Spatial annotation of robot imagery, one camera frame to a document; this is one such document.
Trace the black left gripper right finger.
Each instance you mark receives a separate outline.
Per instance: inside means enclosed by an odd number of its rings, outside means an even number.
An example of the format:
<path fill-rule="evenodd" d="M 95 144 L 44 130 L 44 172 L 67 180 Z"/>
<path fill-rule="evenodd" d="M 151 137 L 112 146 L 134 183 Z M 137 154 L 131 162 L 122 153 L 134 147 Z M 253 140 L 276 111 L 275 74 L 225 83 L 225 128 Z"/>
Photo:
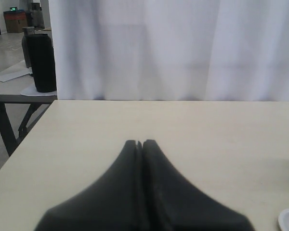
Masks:
<path fill-rule="evenodd" d="M 152 231 L 252 231 L 249 219 L 206 195 L 168 160 L 155 140 L 143 143 L 143 187 Z"/>

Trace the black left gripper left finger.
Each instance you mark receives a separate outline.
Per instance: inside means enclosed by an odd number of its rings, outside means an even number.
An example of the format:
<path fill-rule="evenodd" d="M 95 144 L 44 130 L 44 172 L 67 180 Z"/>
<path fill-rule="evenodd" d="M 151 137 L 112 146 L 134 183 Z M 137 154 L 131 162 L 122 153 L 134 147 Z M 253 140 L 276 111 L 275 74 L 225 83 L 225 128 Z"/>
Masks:
<path fill-rule="evenodd" d="M 142 145 L 126 141 L 111 167 L 92 185 L 49 209 L 37 231 L 143 231 Z"/>

